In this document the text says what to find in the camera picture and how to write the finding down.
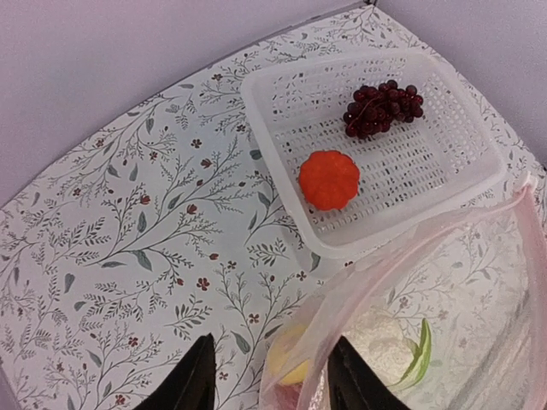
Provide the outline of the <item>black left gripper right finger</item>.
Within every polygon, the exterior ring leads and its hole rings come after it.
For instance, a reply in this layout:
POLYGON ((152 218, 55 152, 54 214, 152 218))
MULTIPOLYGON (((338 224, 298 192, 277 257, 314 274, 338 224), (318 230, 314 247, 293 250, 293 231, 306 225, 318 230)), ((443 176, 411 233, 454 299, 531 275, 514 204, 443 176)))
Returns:
POLYGON ((327 379, 332 410, 409 410, 345 337, 339 338, 329 354, 327 379))

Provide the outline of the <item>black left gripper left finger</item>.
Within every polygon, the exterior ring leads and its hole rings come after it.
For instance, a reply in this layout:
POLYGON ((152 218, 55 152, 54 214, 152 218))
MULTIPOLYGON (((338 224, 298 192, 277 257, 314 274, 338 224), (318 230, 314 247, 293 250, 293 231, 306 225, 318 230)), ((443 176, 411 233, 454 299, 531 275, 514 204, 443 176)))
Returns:
POLYGON ((215 340, 200 336, 160 385, 135 410, 215 408, 215 340))

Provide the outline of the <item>white cauliflower toy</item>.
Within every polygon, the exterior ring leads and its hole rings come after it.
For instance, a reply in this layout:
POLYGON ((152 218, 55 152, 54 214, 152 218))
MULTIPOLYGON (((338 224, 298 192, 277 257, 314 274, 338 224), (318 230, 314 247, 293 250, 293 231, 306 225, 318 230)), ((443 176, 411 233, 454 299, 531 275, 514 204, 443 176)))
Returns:
POLYGON ((404 336, 399 321, 388 312, 370 309, 354 317, 343 336, 392 392, 418 384, 429 366, 431 332, 426 321, 416 343, 404 336))

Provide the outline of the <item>yellow lemon toy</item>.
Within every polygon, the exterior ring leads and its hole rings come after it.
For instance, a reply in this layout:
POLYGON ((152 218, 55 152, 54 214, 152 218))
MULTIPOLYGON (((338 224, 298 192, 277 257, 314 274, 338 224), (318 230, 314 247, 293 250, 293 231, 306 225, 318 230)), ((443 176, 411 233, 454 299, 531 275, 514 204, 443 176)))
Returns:
POLYGON ((273 377, 282 374, 281 370, 285 364, 291 365, 291 370, 279 380, 280 385, 301 384, 308 374, 309 360, 301 360, 300 362, 296 362, 294 359, 291 360, 292 350, 305 331, 305 325, 287 327, 276 337, 269 348, 266 365, 273 377))

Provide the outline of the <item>clear zip top bag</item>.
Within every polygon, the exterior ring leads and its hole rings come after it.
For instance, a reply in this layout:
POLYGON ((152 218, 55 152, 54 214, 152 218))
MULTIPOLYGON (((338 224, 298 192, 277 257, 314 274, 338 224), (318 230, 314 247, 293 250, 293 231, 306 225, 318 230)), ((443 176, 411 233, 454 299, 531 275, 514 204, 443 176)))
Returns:
MULTIPOLYGON (((305 325, 291 360, 309 360, 299 409, 331 409, 327 362, 345 327, 370 309, 418 343, 431 332, 429 366, 392 392, 409 409, 542 409, 546 405, 546 236, 537 178, 522 176, 498 205, 421 222, 328 279, 279 328, 305 325)), ((291 370, 264 365, 258 406, 291 370)))

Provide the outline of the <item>red toy pepper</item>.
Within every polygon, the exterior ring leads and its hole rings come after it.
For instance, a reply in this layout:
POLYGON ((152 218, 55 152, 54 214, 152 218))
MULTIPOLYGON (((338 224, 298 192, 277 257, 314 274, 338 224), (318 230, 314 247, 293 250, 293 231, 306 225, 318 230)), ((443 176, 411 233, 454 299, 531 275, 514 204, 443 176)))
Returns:
POLYGON ((265 395, 264 409, 295 410, 299 409, 303 383, 275 384, 265 395))

